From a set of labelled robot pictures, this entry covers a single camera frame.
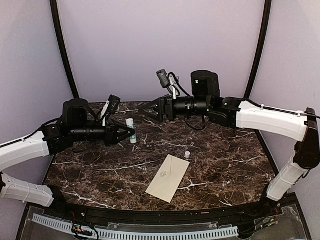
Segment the small glue bottle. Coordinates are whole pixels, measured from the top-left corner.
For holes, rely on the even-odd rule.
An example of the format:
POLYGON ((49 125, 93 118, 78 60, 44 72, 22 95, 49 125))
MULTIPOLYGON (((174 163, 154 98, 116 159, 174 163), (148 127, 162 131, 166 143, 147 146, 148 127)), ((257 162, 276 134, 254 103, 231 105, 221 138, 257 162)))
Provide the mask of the small glue bottle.
POLYGON ((126 120, 126 125, 128 128, 130 128, 130 143, 131 144, 136 144, 137 143, 137 135, 136 135, 136 127, 134 124, 134 119, 133 118, 127 118, 126 120))

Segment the grey glue bottle cap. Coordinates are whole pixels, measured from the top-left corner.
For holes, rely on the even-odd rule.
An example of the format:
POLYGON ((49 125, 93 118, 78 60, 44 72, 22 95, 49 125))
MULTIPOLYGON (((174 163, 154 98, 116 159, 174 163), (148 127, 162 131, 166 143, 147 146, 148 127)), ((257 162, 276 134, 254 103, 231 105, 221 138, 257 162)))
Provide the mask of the grey glue bottle cap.
POLYGON ((184 153, 184 157, 185 157, 186 159, 189 159, 189 158, 190 158, 190 155, 191 155, 191 153, 190 153, 189 151, 186 151, 186 152, 184 153))

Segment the cream envelope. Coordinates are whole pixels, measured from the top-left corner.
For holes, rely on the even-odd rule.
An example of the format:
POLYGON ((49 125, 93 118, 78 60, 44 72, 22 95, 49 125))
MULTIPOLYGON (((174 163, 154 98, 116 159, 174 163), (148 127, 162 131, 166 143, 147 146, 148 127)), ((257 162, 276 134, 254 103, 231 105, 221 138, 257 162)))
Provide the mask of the cream envelope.
POLYGON ((171 203, 189 165, 189 161, 168 154, 145 192, 171 203))

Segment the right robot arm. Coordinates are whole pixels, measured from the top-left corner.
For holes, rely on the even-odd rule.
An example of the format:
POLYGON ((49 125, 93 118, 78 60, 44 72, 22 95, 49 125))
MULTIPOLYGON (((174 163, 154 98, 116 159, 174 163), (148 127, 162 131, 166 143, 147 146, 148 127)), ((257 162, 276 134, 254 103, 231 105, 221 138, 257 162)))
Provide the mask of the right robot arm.
POLYGON ((266 188, 264 199, 255 205, 255 213, 266 217, 275 203, 300 178, 320 164, 320 142, 315 110, 290 111, 264 106, 252 100, 221 97, 219 77, 208 70, 190 74, 192 95, 160 97, 139 109, 139 113, 158 122, 177 116, 208 117, 214 124, 231 129, 251 129, 288 137, 296 141, 294 155, 266 188))

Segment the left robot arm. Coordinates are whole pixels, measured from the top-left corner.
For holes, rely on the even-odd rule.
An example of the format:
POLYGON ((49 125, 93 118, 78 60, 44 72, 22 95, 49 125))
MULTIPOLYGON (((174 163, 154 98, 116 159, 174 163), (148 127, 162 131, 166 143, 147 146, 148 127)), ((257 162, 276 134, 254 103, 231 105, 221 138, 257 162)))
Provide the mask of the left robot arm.
POLYGON ((44 123, 30 135, 2 144, 0 197, 50 207, 58 217, 67 218, 71 208, 57 186, 36 185, 3 171, 32 159, 56 155, 76 142, 102 141, 109 147, 132 137, 135 129, 110 119, 120 101, 119 97, 111 95, 108 105, 95 113, 87 100, 74 98, 63 104, 61 117, 44 123))

